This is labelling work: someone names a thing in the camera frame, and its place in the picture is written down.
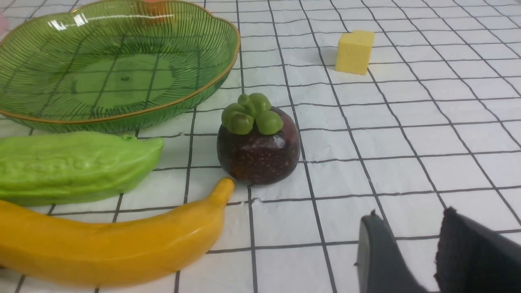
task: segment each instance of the plate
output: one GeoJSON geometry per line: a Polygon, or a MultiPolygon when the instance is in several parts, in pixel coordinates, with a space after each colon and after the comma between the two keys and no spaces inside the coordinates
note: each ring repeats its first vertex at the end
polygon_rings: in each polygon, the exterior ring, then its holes
{"type": "Polygon", "coordinates": [[[208,99],[239,47],[235,25],[189,2],[104,0],[38,17],[0,46],[0,114],[49,132],[153,126],[208,99]]]}

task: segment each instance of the yellow cube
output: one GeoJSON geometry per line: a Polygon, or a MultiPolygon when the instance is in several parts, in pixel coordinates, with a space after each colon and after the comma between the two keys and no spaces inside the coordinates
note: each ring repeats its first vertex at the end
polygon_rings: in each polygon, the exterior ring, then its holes
{"type": "Polygon", "coordinates": [[[353,31],[344,33],[338,41],[338,55],[335,70],[358,75],[366,75],[375,33],[353,31]]]}

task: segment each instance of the table surface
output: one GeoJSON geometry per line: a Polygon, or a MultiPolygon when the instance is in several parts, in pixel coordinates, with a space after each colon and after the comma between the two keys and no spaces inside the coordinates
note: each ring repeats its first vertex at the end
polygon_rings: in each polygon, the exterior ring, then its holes
{"type": "MultiPolygon", "coordinates": [[[[91,0],[0,0],[12,27],[91,0]]],[[[158,170],[107,200],[35,210],[86,222],[165,213],[205,196],[216,122],[244,90],[297,122],[302,158],[266,188],[238,186],[222,237],[182,272],[120,293],[358,292],[360,217],[375,209],[428,290],[443,209],[521,242],[521,6],[514,0],[207,0],[242,49],[195,112],[139,131],[165,137],[158,170]],[[341,33],[376,32],[369,73],[334,71],[341,33]]],[[[0,136],[41,132],[0,120],[0,136]]],[[[90,292],[0,270],[3,293],[90,292]]]]}

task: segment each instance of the green bitter melon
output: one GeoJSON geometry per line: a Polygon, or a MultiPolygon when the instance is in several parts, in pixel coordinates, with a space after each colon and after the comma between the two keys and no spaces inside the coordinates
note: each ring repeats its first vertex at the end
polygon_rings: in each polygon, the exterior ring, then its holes
{"type": "Polygon", "coordinates": [[[0,200],[23,206],[92,202],[135,188],[162,138],[78,131],[0,139],[0,200]]]}

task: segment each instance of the banana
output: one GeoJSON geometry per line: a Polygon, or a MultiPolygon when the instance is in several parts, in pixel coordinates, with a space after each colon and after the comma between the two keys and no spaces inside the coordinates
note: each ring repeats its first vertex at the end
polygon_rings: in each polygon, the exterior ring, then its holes
{"type": "Polygon", "coordinates": [[[0,264],[48,282],[132,286],[175,273],[219,238],[234,190],[222,178],[207,198],[122,223],[83,223],[0,201],[0,264]]]}

